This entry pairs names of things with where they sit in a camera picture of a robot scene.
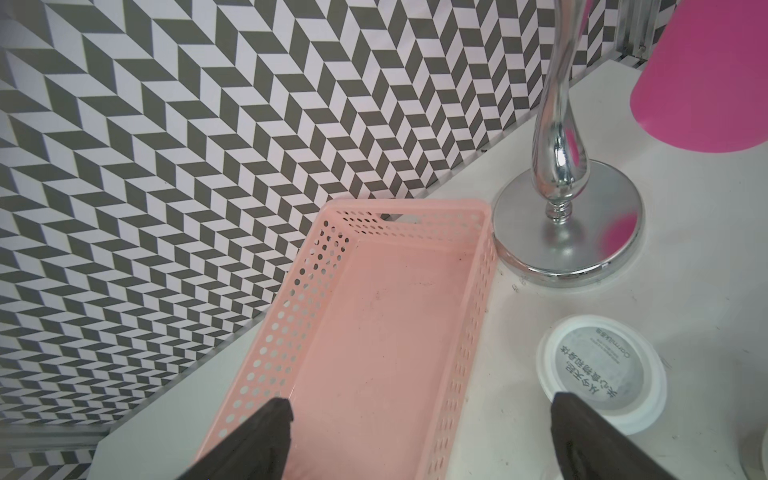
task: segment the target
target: chrome lamp base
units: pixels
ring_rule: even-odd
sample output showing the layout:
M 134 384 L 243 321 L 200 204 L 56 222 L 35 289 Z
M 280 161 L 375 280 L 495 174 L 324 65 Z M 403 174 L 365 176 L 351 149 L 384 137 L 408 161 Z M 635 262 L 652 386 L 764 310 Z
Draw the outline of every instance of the chrome lamp base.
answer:
M 544 286 L 582 286 L 611 275 L 640 243 L 643 201 L 619 170 L 590 162 L 589 181 L 565 220 L 552 220 L 527 170 L 493 208 L 496 250 L 519 275 Z

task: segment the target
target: round container lid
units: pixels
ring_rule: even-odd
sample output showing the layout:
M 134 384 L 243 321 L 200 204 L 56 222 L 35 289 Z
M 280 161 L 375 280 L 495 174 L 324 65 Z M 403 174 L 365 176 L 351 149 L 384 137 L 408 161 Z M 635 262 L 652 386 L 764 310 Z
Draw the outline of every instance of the round container lid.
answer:
M 536 371 L 550 401 L 556 392 L 573 392 L 625 435 L 648 428 L 667 402 L 656 350 L 603 316 L 570 316 L 552 326 L 539 343 Z

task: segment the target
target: geometric patterned wall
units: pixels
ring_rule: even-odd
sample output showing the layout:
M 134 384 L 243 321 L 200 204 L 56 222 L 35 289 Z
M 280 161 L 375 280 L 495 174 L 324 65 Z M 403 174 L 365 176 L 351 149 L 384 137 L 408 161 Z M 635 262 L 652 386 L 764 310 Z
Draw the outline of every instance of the geometric patterned wall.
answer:
M 0 453 L 3 480 L 85 480 L 95 450 Z
M 661 34 L 664 33 L 664 29 L 667 27 L 672 14 L 677 8 L 677 4 L 680 0 L 661 0 L 659 4 L 659 13 L 656 17 L 656 23 L 654 24 L 654 45 L 659 42 Z
M 0 419 L 119 419 L 270 304 L 328 199 L 417 196 L 527 112 L 553 39 L 551 0 L 4 2 Z

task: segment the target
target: perforated basket wall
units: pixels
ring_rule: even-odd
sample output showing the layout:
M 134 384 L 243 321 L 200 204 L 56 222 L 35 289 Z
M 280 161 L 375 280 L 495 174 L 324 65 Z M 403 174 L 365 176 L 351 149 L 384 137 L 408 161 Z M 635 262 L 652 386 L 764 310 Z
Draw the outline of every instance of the perforated basket wall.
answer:
M 296 262 L 286 275 L 240 371 L 211 426 L 198 458 L 274 396 L 289 397 L 318 322 L 337 293 L 360 241 L 424 244 L 472 255 L 461 302 L 461 329 L 445 366 L 439 401 L 424 445 L 417 478 L 444 478 L 461 414 L 465 388 L 488 290 L 496 265 L 491 210 L 479 200 L 334 200 L 318 213 Z

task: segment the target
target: white desk surface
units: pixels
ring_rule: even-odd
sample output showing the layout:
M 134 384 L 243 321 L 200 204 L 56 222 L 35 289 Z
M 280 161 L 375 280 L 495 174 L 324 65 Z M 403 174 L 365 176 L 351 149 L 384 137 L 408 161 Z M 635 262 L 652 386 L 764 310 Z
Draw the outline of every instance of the white desk surface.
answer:
M 540 478 L 554 450 L 535 349 L 552 323 L 575 313 L 634 327 L 667 364 L 667 407 L 633 441 L 680 480 L 745 478 L 738 442 L 768 423 L 768 144 L 699 154 L 654 140 L 629 108 L 639 74 L 609 61 L 571 90 L 571 104 L 590 157 L 640 190 L 641 248 L 613 277 L 572 290 L 523 283 L 499 264 L 449 480 Z M 530 166 L 533 127 L 522 125 L 431 197 L 492 203 Z M 255 332 L 102 440 L 89 480 L 183 472 Z

